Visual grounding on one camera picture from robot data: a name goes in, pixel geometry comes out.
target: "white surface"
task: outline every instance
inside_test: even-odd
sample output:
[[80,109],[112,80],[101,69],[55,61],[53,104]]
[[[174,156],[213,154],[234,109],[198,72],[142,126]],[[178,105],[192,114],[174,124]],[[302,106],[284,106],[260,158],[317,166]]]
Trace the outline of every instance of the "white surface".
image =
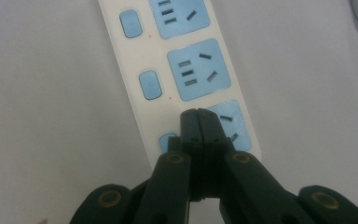
[[[208,108],[231,100],[237,101],[241,107],[245,125],[252,142],[252,148],[248,152],[254,154],[258,159],[261,158],[255,129],[249,118],[246,104],[243,101],[240,85],[232,62],[229,59],[211,1],[204,1],[211,21],[208,27],[170,40],[160,38],[149,1],[100,0],[99,2],[118,58],[118,65],[130,98],[133,113],[144,142],[146,154],[152,167],[155,166],[158,157],[161,155],[158,143],[159,138],[167,133],[180,133],[179,118],[182,112],[191,108]],[[124,35],[119,19],[120,13],[129,10],[129,8],[137,11],[144,29],[140,36],[132,39]],[[230,86],[226,90],[185,102],[181,99],[176,89],[172,70],[167,60],[167,53],[211,38],[218,42],[222,51],[228,70]],[[162,95],[152,101],[144,98],[139,84],[139,75],[150,70],[158,74],[159,85],[162,88]]]
[[[358,204],[350,2],[213,6],[263,163],[294,193],[319,184]],[[150,174],[98,2],[1,0],[0,223],[68,223],[93,189]],[[201,205],[191,223],[223,223]]]

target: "power strip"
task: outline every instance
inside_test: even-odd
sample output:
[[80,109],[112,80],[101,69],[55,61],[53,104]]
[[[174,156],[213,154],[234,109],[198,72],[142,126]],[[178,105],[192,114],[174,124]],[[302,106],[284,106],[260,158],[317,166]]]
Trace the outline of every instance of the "power strip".
[[99,0],[151,165],[190,108],[216,113],[237,150],[261,159],[210,0]]

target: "power switch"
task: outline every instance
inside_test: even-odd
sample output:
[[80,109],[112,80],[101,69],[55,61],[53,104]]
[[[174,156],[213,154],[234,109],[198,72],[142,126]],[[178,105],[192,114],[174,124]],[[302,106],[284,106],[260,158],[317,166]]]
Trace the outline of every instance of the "power switch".
[[153,71],[143,72],[139,76],[141,82],[142,91],[146,100],[154,100],[161,95],[161,87],[158,83],[157,74]]
[[127,10],[120,14],[121,25],[123,26],[124,35],[127,38],[135,38],[142,33],[141,23],[139,22],[138,13],[135,10]]

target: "white power strip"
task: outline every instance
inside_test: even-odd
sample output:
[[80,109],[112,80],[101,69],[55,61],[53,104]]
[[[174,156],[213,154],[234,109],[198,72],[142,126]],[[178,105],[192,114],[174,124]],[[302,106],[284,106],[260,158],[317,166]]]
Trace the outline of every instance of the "white power strip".
[[180,114],[215,112],[237,150],[260,148],[210,0],[100,0],[146,153],[154,167]]

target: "white fabric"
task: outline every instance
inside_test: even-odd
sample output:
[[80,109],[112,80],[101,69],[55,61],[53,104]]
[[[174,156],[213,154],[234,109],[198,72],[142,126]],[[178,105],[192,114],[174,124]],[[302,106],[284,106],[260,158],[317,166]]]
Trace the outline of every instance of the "white fabric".
[[[263,163],[358,205],[350,0],[213,1]],[[68,223],[103,184],[151,175],[97,1],[0,0],[0,224]],[[217,200],[190,223],[223,223]]]

